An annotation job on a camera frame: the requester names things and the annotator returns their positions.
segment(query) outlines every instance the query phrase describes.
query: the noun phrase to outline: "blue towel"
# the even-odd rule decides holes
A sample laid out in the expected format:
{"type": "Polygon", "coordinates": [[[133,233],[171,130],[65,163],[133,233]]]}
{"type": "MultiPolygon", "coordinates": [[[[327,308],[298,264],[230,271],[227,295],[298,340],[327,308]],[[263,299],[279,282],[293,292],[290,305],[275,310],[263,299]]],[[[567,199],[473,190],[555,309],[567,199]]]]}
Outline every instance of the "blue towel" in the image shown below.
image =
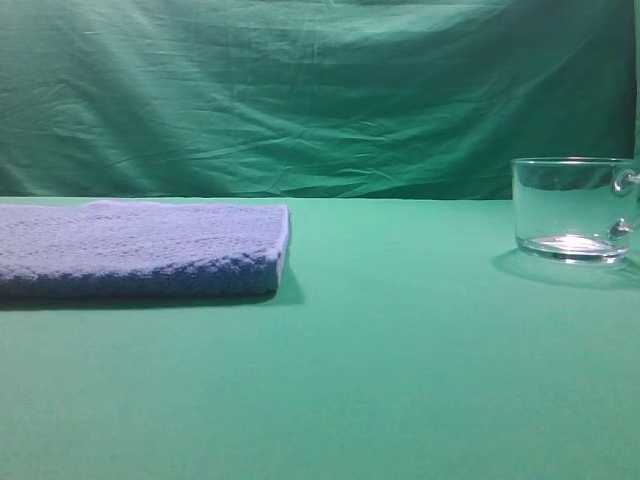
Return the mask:
{"type": "Polygon", "coordinates": [[[0,206],[0,296],[221,296],[278,288],[284,205],[0,206]]]}

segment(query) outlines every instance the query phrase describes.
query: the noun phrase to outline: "mug handle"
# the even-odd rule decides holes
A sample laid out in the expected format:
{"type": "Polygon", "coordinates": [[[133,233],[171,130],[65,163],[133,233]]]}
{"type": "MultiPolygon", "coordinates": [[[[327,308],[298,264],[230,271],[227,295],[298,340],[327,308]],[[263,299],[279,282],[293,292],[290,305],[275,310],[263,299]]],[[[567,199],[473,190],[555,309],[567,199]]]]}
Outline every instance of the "mug handle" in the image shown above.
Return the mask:
{"type": "MultiPolygon", "coordinates": [[[[626,197],[635,190],[635,186],[638,184],[640,184],[640,174],[631,169],[623,170],[613,181],[613,194],[616,197],[626,197]]],[[[636,216],[631,225],[621,218],[609,228],[607,236],[609,240],[619,240],[638,227],[640,227],[640,214],[636,216]]]]}

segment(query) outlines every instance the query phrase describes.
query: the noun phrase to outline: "glass base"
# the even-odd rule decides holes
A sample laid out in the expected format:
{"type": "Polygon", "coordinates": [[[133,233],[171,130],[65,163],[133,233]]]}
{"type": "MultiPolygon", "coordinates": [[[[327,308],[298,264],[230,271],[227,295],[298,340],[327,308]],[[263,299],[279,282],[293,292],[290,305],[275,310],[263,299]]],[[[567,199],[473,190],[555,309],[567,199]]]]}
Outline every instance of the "glass base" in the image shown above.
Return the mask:
{"type": "Polygon", "coordinates": [[[628,247],[613,245],[600,238],[579,235],[516,237],[518,247],[526,253],[566,263],[614,263],[622,259],[628,247]]]}

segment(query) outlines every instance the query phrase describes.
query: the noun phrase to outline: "green backdrop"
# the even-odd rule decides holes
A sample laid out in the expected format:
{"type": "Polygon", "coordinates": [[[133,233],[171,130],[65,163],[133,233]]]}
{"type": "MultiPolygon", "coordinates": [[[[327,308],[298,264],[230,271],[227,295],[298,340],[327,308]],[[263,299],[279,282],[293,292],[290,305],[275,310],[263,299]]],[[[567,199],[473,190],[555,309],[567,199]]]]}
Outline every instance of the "green backdrop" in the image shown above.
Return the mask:
{"type": "Polygon", "coordinates": [[[0,194],[504,198],[630,156],[633,0],[0,0],[0,194]]]}

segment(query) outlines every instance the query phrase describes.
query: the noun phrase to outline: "folded towel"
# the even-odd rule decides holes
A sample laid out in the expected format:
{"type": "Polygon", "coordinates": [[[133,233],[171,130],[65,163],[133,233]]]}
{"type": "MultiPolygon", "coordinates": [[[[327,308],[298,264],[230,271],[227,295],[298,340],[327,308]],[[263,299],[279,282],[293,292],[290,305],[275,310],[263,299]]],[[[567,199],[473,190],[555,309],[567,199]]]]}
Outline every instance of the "folded towel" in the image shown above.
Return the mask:
{"type": "Polygon", "coordinates": [[[0,206],[0,296],[251,295],[278,288],[284,205],[0,206]]]}

